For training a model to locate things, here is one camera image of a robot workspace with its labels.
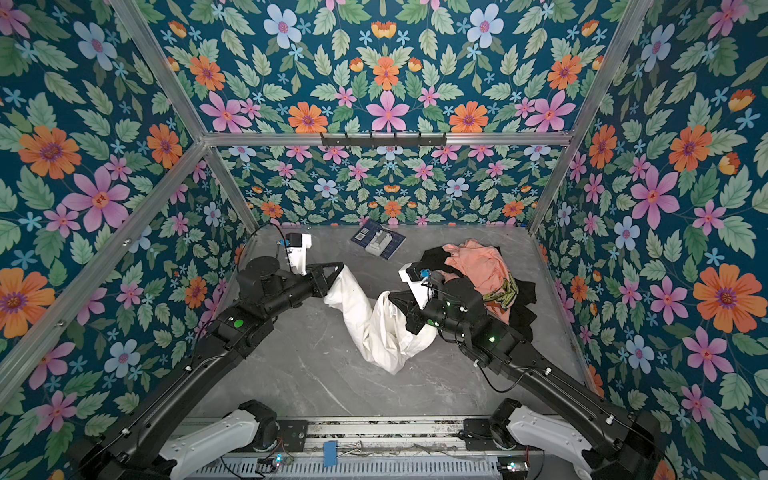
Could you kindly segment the pink peach cloth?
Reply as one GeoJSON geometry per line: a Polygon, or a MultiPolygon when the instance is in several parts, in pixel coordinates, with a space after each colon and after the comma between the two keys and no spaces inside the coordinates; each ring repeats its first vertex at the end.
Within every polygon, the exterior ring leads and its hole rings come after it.
{"type": "MultiPolygon", "coordinates": [[[[461,245],[444,245],[443,251],[448,254],[445,265],[467,277],[482,299],[484,294],[499,288],[506,277],[512,277],[499,251],[474,239],[461,245]]],[[[511,307],[507,311],[501,311],[495,306],[485,306],[492,315],[505,324],[509,323],[511,307]]]]}

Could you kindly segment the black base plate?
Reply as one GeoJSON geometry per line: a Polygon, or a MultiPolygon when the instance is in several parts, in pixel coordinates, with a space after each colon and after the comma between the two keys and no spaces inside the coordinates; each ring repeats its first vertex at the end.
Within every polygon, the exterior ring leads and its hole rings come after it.
{"type": "Polygon", "coordinates": [[[487,418],[464,419],[458,437],[468,451],[492,451],[497,448],[487,418]]]}
{"type": "Polygon", "coordinates": [[[308,437],[307,420],[273,420],[267,424],[264,441],[268,451],[302,452],[308,437]]]}

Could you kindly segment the black cloth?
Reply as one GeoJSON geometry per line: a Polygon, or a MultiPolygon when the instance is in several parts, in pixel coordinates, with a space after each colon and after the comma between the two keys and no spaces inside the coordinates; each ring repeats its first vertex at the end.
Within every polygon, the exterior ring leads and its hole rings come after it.
{"type": "MultiPolygon", "coordinates": [[[[447,257],[448,254],[443,251],[443,246],[438,246],[424,251],[421,259],[416,261],[421,262],[424,267],[431,271],[429,279],[431,289],[440,289],[449,295],[447,325],[443,333],[454,330],[458,335],[462,334],[465,322],[469,323],[480,317],[480,307],[484,307],[489,316],[501,321],[488,311],[481,294],[475,290],[471,281],[458,270],[445,265],[447,257]]],[[[506,325],[516,329],[526,340],[530,341],[532,339],[531,324],[537,318],[537,315],[530,309],[530,306],[537,302],[536,284],[531,281],[515,279],[520,288],[520,294],[511,306],[509,323],[506,325]]]]}

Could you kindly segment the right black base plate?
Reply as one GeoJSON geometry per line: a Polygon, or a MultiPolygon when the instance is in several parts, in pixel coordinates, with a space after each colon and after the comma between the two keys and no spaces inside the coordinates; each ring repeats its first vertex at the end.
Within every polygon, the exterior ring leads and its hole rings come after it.
{"type": "Polygon", "coordinates": [[[468,451],[492,451],[497,448],[487,418],[464,419],[458,437],[468,451]]]}

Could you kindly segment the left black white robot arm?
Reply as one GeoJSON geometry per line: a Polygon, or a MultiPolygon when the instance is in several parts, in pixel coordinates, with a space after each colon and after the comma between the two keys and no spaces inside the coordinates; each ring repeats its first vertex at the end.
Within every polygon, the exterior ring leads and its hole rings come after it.
{"type": "Polygon", "coordinates": [[[326,296],[343,271],[341,262],[306,266],[295,274],[271,256],[238,272],[240,295],[219,313],[182,360],[126,418],[96,439],[67,451],[73,479],[184,479],[227,453],[259,440],[275,440],[275,413],[249,401],[192,434],[171,436],[196,405],[273,331],[284,312],[326,296]]]}

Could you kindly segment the green lit circuit board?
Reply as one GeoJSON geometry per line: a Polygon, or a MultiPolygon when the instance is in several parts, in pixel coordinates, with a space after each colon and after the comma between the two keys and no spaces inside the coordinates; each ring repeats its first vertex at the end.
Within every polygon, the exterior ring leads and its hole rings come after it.
{"type": "Polygon", "coordinates": [[[287,454],[277,454],[275,456],[260,458],[257,463],[261,470],[268,473],[275,473],[278,470],[284,470],[294,462],[294,458],[287,454]]]}

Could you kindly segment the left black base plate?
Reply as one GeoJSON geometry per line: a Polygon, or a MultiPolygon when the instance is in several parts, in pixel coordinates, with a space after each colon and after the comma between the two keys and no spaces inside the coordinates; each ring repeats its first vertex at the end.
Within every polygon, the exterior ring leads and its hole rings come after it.
{"type": "Polygon", "coordinates": [[[308,437],[307,420],[273,420],[267,424],[264,441],[268,451],[302,452],[308,437]]]}

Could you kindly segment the white cloth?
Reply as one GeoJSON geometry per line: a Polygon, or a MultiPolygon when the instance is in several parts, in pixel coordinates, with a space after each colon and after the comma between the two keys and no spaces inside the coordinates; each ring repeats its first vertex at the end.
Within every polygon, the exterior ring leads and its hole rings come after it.
{"type": "Polygon", "coordinates": [[[384,291],[374,303],[345,266],[323,298],[338,310],[363,359],[389,374],[400,372],[406,362],[432,345],[437,329],[424,326],[418,334],[406,329],[406,315],[384,291]]]}

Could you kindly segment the dark blue booklet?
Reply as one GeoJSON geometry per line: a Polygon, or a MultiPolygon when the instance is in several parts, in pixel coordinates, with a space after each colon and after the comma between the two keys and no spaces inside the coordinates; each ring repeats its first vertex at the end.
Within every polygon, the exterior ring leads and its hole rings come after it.
{"type": "Polygon", "coordinates": [[[406,237],[381,224],[366,220],[351,238],[351,242],[376,257],[389,260],[405,243],[406,237]]]}

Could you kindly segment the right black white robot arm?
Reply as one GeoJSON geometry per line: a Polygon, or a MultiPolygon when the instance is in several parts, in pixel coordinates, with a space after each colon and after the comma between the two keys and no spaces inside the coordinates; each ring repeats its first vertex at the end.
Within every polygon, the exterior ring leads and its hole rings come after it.
{"type": "Polygon", "coordinates": [[[647,411],[613,405],[567,375],[523,333],[492,315],[468,279],[388,297],[409,332],[435,328],[479,368],[508,378],[551,409],[543,415],[504,400],[490,420],[498,446],[537,448],[570,462],[583,479],[654,477],[666,449],[659,421],[647,411]]]}

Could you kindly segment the blue tape piece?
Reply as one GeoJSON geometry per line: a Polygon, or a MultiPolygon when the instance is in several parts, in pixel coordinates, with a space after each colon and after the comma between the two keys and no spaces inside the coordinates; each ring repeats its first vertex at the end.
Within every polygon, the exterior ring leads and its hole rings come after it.
{"type": "Polygon", "coordinates": [[[323,467],[330,469],[338,465],[338,442],[335,440],[323,443],[323,467]]]}

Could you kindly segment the green patterned cloth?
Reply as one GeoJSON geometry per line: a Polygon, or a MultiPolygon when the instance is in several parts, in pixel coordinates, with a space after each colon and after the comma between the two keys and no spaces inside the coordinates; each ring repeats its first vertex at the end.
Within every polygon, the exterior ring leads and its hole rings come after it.
{"type": "Polygon", "coordinates": [[[483,300],[487,306],[495,306],[501,311],[507,311],[515,303],[519,294],[520,288],[517,280],[508,276],[499,288],[484,294],[483,300]]]}

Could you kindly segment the black hook rail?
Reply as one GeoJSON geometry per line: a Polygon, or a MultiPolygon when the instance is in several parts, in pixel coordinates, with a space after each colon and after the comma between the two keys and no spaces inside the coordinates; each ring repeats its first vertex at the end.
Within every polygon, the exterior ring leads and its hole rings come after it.
{"type": "Polygon", "coordinates": [[[403,148],[442,147],[448,145],[446,134],[423,133],[357,133],[321,134],[321,145],[325,147],[378,148],[395,146],[403,148]]]}

